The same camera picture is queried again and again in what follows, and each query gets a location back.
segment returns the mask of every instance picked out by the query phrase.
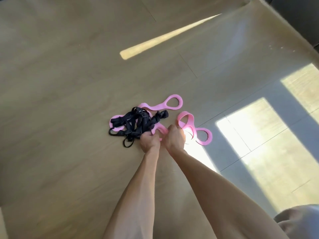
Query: person's right hand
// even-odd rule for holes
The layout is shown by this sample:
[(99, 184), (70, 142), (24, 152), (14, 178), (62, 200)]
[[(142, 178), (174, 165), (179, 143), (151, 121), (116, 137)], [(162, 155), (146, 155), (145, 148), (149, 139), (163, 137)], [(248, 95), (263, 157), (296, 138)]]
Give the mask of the person's right hand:
[(186, 136), (180, 126), (170, 125), (168, 134), (163, 138), (162, 143), (169, 153), (183, 150)]

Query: black fabric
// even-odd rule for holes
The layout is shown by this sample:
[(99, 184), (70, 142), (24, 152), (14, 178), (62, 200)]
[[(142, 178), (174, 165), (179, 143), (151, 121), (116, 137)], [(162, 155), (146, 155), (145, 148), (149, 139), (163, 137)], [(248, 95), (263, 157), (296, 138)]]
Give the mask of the black fabric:
[[(113, 128), (110, 128), (108, 133), (111, 136), (123, 136), (126, 137), (123, 140), (123, 146), (129, 148), (133, 145), (134, 140), (140, 139), (144, 132), (148, 132), (154, 128), (154, 125), (161, 119), (168, 117), (168, 111), (157, 112), (155, 116), (150, 117), (149, 113), (140, 107), (134, 107), (123, 117), (111, 119)], [(115, 127), (125, 126), (126, 130), (120, 130), (117, 133), (112, 133)], [(131, 142), (129, 146), (126, 146), (126, 141)]]

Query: forearm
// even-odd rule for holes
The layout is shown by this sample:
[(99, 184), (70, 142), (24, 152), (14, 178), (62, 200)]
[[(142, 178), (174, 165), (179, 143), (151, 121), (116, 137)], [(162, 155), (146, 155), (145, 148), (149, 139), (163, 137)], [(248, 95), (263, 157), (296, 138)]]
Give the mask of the forearm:
[(106, 227), (105, 239), (152, 238), (158, 156), (158, 149), (150, 149), (145, 153), (112, 214)]
[(188, 179), (217, 238), (287, 239), (263, 209), (224, 177), (184, 150), (170, 154)]

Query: laminate floor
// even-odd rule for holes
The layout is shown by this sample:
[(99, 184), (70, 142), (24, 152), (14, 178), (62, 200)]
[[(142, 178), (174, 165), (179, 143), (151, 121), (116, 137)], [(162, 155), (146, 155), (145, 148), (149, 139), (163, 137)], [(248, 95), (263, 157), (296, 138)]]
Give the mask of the laminate floor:
[[(101, 238), (143, 156), (108, 121), (171, 94), (162, 123), (193, 113), (213, 142), (187, 151), (271, 216), (319, 203), (319, 58), (259, 0), (3, 0), (0, 29), (10, 238)], [(154, 238), (214, 236), (165, 149), (155, 200)]]

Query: tangled black strap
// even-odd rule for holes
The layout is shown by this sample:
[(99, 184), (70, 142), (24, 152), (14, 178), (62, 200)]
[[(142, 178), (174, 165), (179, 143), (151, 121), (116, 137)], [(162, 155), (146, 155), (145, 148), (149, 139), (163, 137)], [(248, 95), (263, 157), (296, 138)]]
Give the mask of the tangled black strap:
[[(149, 113), (140, 107), (134, 107), (132, 111), (126, 113), (122, 117), (111, 119), (113, 127), (110, 128), (108, 133), (111, 136), (123, 136), (126, 137), (123, 140), (123, 145), (129, 148), (133, 145), (134, 140), (140, 139), (144, 132), (148, 132), (154, 128), (154, 125), (158, 123), (161, 119), (168, 117), (168, 112), (166, 110), (162, 112), (157, 112), (155, 116), (150, 117)], [(117, 133), (111, 133), (116, 127), (125, 126), (126, 130), (120, 130)], [(125, 141), (132, 142), (129, 146), (126, 146)]]

